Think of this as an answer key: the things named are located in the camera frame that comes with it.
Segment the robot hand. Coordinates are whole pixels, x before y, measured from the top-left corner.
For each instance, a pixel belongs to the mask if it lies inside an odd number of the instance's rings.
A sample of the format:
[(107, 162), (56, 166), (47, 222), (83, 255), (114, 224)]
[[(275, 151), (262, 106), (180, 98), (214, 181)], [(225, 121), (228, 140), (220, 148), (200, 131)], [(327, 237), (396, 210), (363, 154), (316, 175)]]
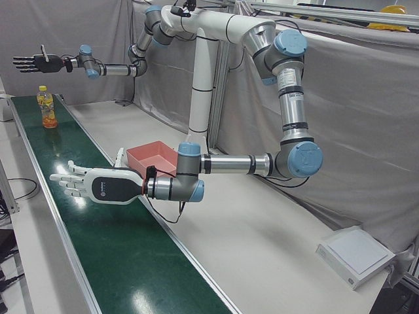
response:
[(111, 168), (81, 167), (68, 161), (69, 173), (53, 173), (51, 181), (65, 188), (65, 194), (90, 198), (96, 203), (127, 205), (143, 194), (143, 179), (137, 171), (123, 167), (125, 150), (120, 148)]
[(56, 73), (65, 67), (65, 62), (55, 54), (47, 54), (46, 48), (41, 44), (41, 53), (30, 57), (14, 56), (12, 64), (21, 73)]

